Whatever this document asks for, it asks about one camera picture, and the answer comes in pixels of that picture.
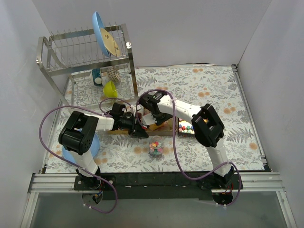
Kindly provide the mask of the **tin of pastel gummies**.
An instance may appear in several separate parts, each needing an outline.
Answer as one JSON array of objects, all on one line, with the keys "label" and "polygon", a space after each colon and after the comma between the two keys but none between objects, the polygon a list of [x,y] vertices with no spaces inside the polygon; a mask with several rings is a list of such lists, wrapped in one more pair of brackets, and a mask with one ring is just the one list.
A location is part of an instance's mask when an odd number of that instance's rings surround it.
[{"label": "tin of pastel gummies", "polygon": [[[151,113],[147,109],[144,108],[143,115]],[[163,131],[149,131],[149,125],[146,125],[146,132],[149,136],[172,136],[172,128],[173,128],[173,118],[165,121],[167,123],[166,129]]]}]

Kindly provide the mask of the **tin of lollipops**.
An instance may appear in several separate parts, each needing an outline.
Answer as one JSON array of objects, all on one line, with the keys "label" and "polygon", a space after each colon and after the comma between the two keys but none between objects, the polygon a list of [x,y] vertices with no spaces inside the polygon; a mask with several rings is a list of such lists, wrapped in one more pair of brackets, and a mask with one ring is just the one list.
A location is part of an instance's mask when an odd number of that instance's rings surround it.
[{"label": "tin of lollipops", "polygon": [[111,133],[113,133],[113,134],[129,134],[129,132],[128,131],[125,131],[125,130],[118,130],[117,129],[117,120],[118,120],[118,118],[119,117],[121,117],[123,114],[119,114],[119,113],[114,113],[114,112],[107,112],[109,115],[111,115],[112,116],[112,118],[114,119],[114,126],[113,126],[113,128],[112,128],[112,131],[111,131]]}]

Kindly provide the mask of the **tin of star candies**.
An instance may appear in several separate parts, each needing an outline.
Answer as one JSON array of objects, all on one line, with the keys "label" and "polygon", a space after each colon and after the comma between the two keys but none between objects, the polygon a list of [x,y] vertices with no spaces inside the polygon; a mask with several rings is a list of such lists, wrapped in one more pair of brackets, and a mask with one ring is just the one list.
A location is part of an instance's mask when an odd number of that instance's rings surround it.
[{"label": "tin of star candies", "polygon": [[181,118],[178,119],[177,133],[178,133],[179,137],[187,137],[187,138],[195,137],[193,126],[189,122],[187,122]]}]

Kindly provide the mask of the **yellow plastic scoop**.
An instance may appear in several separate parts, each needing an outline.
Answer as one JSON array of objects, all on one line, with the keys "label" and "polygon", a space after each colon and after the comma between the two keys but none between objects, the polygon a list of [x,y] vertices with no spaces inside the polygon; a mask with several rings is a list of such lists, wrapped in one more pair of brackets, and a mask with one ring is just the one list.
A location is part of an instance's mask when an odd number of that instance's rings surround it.
[{"label": "yellow plastic scoop", "polygon": [[152,124],[149,126],[149,131],[163,131],[166,129],[167,123],[164,122],[161,125]]}]

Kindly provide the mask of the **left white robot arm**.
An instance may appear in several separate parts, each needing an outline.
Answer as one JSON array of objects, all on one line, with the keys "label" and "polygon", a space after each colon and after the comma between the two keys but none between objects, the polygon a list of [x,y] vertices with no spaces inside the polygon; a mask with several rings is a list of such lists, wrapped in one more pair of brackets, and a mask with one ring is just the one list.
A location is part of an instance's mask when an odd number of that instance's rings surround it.
[{"label": "left white robot arm", "polygon": [[100,169],[93,159],[91,145],[97,130],[125,130],[130,136],[148,138],[147,132],[138,123],[135,114],[126,110],[126,105],[114,103],[109,117],[102,115],[86,115],[73,111],[59,134],[59,143],[70,151],[79,166],[76,172],[80,180],[89,189],[100,187]]}]

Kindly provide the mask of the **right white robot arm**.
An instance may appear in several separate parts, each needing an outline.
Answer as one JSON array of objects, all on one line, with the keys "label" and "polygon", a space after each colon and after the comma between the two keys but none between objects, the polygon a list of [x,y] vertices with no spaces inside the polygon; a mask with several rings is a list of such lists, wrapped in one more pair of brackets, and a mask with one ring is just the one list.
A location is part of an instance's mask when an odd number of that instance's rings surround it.
[{"label": "right white robot arm", "polygon": [[212,175],[219,188],[225,189],[231,185],[232,177],[237,169],[228,160],[223,141],[225,126],[212,105],[189,104],[175,99],[168,91],[157,89],[143,93],[136,101],[136,105],[141,105],[149,110],[156,121],[168,114],[173,117],[173,127],[176,126],[177,118],[181,118],[193,126],[195,139],[206,147],[213,169],[203,176],[195,178],[188,176],[180,165],[176,151],[175,135],[173,134],[175,161],[185,178],[191,181],[200,181]]}]

